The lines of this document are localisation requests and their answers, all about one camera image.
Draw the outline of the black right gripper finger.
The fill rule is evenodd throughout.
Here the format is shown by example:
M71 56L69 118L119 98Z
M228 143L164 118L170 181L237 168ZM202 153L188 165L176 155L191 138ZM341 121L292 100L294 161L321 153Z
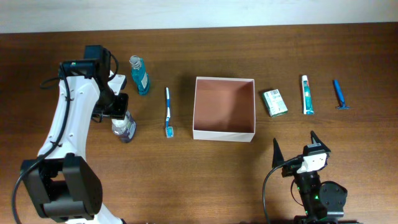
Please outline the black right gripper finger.
M279 147L279 143L276 138L273 139L273 157L272 157L272 168L276 168L285 162L282 152Z
M320 146L322 147L322 149L326 152L326 153L330 153L331 150L319 139L319 137L315 134L314 131L310 131L310 135L311 135L311 139L312 139L312 143L319 143Z

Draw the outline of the clear purple soap pump bottle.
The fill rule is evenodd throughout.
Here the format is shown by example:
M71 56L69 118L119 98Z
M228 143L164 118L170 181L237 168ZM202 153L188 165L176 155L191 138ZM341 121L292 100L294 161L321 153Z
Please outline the clear purple soap pump bottle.
M123 143L132 141L136 132L136 122L129 111L124 119L112 119L112 131Z

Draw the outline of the blue mouthwash bottle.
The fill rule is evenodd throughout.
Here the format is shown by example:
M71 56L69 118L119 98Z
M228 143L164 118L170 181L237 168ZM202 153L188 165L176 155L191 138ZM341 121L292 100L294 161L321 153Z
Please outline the blue mouthwash bottle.
M137 85L139 94L148 94L150 88L150 79L146 72L144 60L137 55L133 55L130 57L129 62L131 64L131 76Z

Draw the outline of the green white soap box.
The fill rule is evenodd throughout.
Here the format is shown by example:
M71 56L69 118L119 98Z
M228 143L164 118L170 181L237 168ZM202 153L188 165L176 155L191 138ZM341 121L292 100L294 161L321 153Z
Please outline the green white soap box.
M278 89L264 92L262 94L262 99L266 104L266 108L271 118L286 114L288 112L288 109Z

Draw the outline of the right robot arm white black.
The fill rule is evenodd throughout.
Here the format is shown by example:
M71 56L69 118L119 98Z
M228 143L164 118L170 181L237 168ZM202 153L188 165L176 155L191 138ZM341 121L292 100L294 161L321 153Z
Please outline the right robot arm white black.
M327 166L330 149L310 132L312 143L303 153L285 160L276 139L273 140L272 170L282 169L282 177L294 177L305 215L294 217L294 223L338 223L344 216L343 207L348 191L333 181L322 182L318 171Z

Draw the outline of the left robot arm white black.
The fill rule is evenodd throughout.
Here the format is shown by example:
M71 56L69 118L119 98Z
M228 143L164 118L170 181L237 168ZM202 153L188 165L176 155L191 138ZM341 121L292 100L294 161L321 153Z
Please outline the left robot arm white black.
M18 184L24 184L41 218L57 223L124 223L103 203L101 181L86 162L90 122L110 118L113 132L128 143L136 122L122 93L126 77L111 71L114 55L87 45L82 60L59 65L59 98L48 136L36 159L24 160Z

